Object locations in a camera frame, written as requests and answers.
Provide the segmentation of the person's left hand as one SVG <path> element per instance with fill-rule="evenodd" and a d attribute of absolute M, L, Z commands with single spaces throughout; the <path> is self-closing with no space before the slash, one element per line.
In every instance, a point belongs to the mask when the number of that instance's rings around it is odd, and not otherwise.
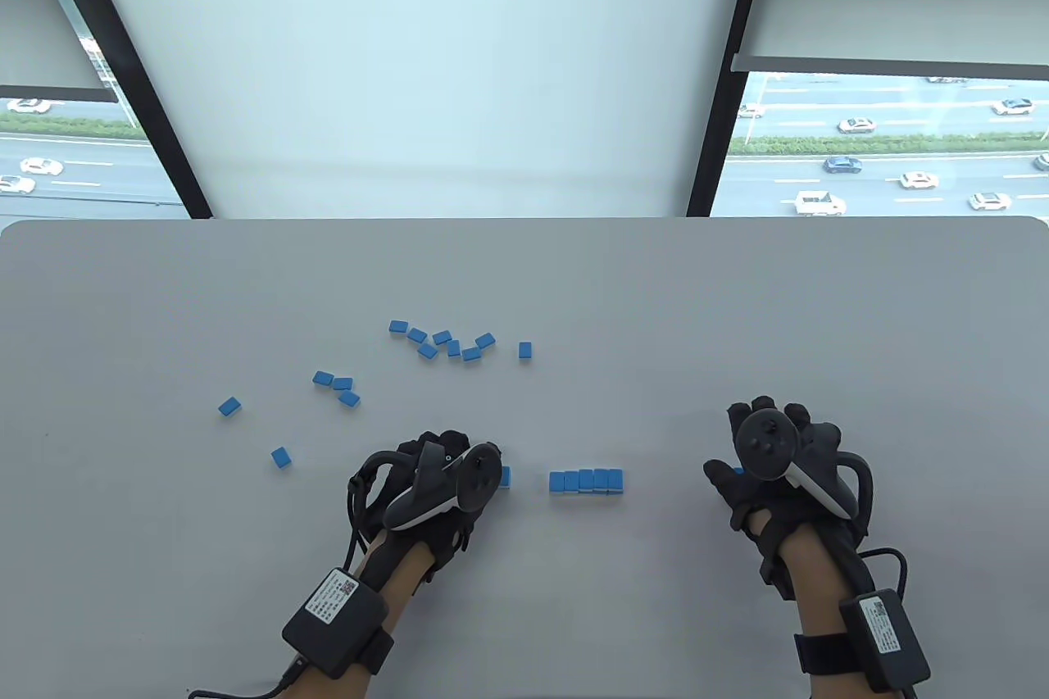
<path fill-rule="evenodd" d="M 376 452 L 348 480 L 346 511 L 356 550 L 377 549 L 359 576 L 371 589 L 389 581 L 393 569 L 416 545 L 434 558 L 424 574 L 430 582 L 469 545 L 475 522 L 501 488 L 502 451 L 493 442 L 471 444 L 461 432 L 424 432 L 393 451 Z"/>

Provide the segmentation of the person's right hand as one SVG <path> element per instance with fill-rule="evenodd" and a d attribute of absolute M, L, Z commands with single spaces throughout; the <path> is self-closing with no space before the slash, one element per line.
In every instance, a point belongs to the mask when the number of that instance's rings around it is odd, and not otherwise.
<path fill-rule="evenodd" d="M 851 593 L 874 591 L 859 556 L 874 481 L 861 456 L 840 448 L 842 430 L 813 421 L 802 404 L 779 408 L 768 396 L 733 404 L 728 417 L 738 466 L 710 460 L 704 473 L 731 510 L 731 529 L 756 543 L 763 556 L 761 578 L 793 601 L 793 582 L 779 549 L 798 528 L 810 525 Z"/>

